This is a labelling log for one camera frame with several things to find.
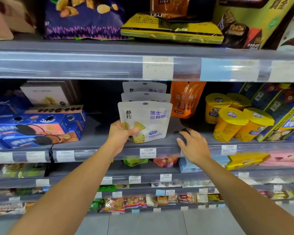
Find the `person's right forearm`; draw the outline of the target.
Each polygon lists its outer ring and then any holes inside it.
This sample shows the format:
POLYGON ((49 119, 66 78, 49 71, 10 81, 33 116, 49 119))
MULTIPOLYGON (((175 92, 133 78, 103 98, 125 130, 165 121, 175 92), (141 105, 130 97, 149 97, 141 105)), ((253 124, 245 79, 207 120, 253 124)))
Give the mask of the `person's right forearm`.
POLYGON ((294 216, 210 157, 194 161, 218 189, 246 235, 294 235, 294 216))

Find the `low grey shelves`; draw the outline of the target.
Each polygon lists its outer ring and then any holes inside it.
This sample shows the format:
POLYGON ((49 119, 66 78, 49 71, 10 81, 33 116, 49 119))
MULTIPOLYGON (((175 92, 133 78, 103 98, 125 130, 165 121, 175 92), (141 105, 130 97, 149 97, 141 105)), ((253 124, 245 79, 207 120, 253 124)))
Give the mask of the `low grey shelves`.
MULTIPOLYGON (((81 162, 66 162, 66 163, 50 163, 45 171, 44 177, 38 178, 20 178, 20 179, 0 179, 0 185, 4 183, 32 183, 55 186, 61 179, 67 176, 70 172, 76 169, 81 162)), ((238 178, 239 173, 248 173, 248 178, 260 181, 269 181, 273 178, 293 178, 294 168, 268 168, 261 166, 252 166, 247 170, 234 170, 231 173, 238 178)), ((129 184, 129 176, 141 176, 142 184, 158 183, 160 182, 161 174, 171 174, 172 178, 169 182, 177 181, 202 181, 210 180, 204 172, 199 173, 181 173, 178 165, 171 168, 158 167, 151 160, 148 163, 141 164, 134 167, 129 167, 121 161, 113 162, 105 177, 112 177, 112 182, 107 182, 107 185, 129 184)))

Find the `person's right hand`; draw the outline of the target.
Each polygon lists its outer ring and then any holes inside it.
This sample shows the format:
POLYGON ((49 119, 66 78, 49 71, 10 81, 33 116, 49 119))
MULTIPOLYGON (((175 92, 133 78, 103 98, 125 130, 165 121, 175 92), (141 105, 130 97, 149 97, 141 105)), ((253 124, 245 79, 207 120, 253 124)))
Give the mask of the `person's right hand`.
POLYGON ((189 162, 202 169, 206 164, 212 162, 208 143, 199 132, 186 128, 185 131, 179 131, 179 134, 182 135, 186 141, 186 148, 180 149, 189 162))

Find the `white price label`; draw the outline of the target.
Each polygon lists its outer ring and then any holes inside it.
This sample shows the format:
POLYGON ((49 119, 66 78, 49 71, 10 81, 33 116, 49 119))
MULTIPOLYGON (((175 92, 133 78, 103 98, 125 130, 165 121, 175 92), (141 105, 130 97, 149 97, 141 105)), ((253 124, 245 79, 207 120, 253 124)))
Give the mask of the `white price label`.
POLYGON ((149 80, 173 80, 174 58, 167 56, 143 56, 142 78, 149 80))
POLYGON ((157 148, 140 148, 139 158, 140 159, 150 159, 157 157, 157 148))
POLYGON ((75 162, 74 150, 57 150, 55 158, 58 163, 75 162))
POLYGON ((237 152, 237 145, 222 145, 221 146, 221 155, 235 155, 237 152))
POLYGON ((28 163, 46 163, 48 160, 46 159, 45 151, 27 151, 26 152, 26 160, 28 163))
POLYGON ((268 82, 294 82, 294 60, 273 60, 268 82))
POLYGON ((12 152, 0 152, 0 164, 14 163, 12 152))
POLYGON ((231 80, 238 82, 257 82, 260 60, 233 59, 231 80))

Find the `green snack packet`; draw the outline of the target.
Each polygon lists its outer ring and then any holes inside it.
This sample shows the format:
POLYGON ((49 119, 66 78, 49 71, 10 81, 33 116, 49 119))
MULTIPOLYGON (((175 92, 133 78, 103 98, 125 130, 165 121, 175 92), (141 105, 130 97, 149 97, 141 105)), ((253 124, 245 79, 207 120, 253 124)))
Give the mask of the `green snack packet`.
POLYGON ((134 167, 134 166, 138 166, 141 164, 145 164, 148 163, 149 159, 147 158, 143 158, 143 159, 129 159, 129 157, 125 157, 125 159, 123 160, 123 163, 126 164, 129 167, 134 167))

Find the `row of assorted candy packets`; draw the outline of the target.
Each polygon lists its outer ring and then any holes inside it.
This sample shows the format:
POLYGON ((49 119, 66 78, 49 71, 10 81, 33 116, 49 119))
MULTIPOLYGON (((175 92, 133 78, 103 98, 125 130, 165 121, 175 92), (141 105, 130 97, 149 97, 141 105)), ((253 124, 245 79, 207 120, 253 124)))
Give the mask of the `row of assorted candy packets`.
MULTIPOLYGON (((266 183, 246 180, 249 185, 277 204, 294 204, 294 182, 266 183)), ((141 211, 213 209, 225 207, 224 197, 211 183, 152 183, 137 185, 103 185, 91 202, 89 212, 139 213, 141 211)), ((52 188, 32 183, 4 183, 0 185, 0 216, 22 215, 52 188)))

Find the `yellow foil snack bag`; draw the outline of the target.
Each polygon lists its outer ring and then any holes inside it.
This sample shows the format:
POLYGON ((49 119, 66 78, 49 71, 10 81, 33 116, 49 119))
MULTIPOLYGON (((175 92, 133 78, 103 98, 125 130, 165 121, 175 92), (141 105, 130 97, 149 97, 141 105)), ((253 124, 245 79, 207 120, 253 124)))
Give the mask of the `yellow foil snack bag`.
POLYGON ((212 22, 164 19, 160 14, 137 13, 120 28, 122 36, 183 43, 222 44, 224 36, 212 22))

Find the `light blue box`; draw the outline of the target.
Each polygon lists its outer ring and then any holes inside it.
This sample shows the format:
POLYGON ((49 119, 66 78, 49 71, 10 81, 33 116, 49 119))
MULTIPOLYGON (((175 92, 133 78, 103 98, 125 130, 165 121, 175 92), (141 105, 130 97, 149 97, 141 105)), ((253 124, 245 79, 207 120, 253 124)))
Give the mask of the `light blue box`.
MULTIPOLYGON (((220 164, 222 167, 225 167, 230 162, 230 159, 227 155, 211 156, 211 158, 215 160, 218 164, 220 164)), ((178 163, 181 173, 203 172, 201 168, 189 162, 185 157, 180 157, 178 163)))

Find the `person's left hand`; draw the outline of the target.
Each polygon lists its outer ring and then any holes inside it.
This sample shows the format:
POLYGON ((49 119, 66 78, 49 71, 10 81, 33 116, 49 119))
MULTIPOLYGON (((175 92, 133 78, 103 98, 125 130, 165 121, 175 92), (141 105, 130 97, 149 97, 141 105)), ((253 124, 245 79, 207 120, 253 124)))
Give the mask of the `person's left hand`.
POLYGON ((124 130, 127 129, 122 127, 120 120, 110 125, 110 130, 105 145, 111 151, 113 158, 122 151, 126 141, 129 138, 125 137, 124 130))

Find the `green snack packets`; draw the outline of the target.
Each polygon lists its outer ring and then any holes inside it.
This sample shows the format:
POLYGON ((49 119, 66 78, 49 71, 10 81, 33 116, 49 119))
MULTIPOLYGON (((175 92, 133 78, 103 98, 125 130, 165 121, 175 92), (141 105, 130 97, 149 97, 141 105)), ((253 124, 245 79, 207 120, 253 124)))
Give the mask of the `green snack packets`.
POLYGON ((44 177, 47 167, 47 163, 3 164, 0 168, 0 179, 44 177))

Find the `pink flat box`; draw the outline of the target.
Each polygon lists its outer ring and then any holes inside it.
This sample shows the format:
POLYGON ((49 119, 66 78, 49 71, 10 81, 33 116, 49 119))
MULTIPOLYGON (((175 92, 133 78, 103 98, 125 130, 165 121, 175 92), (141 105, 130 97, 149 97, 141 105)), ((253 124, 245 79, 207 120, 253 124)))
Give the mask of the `pink flat box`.
POLYGON ((294 150, 272 150, 268 154, 269 157, 259 163, 259 166, 294 167, 294 150))

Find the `white biscuit box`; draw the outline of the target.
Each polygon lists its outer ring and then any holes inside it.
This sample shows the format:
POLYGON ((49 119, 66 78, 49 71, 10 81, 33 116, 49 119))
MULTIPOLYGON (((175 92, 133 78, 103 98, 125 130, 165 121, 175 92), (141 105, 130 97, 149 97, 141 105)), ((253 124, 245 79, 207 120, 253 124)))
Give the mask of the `white biscuit box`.
POLYGON ((72 103, 62 83, 27 82, 20 89, 34 106, 67 106, 72 103))

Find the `white cheese snack pouch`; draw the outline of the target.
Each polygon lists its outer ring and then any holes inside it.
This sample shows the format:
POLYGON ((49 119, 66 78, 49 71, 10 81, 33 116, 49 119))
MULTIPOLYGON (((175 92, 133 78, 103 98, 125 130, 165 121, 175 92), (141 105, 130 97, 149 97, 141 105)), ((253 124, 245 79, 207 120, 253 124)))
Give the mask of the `white cheese snack pouch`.
POLYGON ((123 82, 123 92, 132 93, 132 92, 156 92, 156 93, 166 93, 167 85, 159 82, 150 82, 150 81, 129 81, 123 82))
POLYGON ((135 143, 145 143, 166 137, 172 104, 157 101, 118 102, 123 129, 139 132, 128 137, 135 143))
POLYGON ((122 102, 136 102, 136 101, 156 101, 170 103, 171 94, 158 92, 130 92, 121 94, 122 102))

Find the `yellow flat box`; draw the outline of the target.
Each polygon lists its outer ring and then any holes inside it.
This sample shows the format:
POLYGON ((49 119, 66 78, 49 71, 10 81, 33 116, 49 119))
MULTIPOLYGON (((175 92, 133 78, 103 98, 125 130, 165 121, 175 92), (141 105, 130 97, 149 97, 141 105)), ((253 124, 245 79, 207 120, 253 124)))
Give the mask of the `yellow flat box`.
POLYGON ((224 167, 227 170, 238 170, 251 165, 257 165, 268 157, 270 157, 269 154, 229 155, 229 162, 224 167))

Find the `orange snack pouch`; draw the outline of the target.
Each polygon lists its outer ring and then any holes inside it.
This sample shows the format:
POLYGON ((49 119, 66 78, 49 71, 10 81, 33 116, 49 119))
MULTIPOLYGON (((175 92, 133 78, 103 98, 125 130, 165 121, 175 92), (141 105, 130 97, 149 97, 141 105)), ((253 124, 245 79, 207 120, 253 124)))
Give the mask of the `orange snack pouch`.
POLYGON ((188 119, 196 111, 206 81, 173 81, 171 83, 171 117, 188 119))

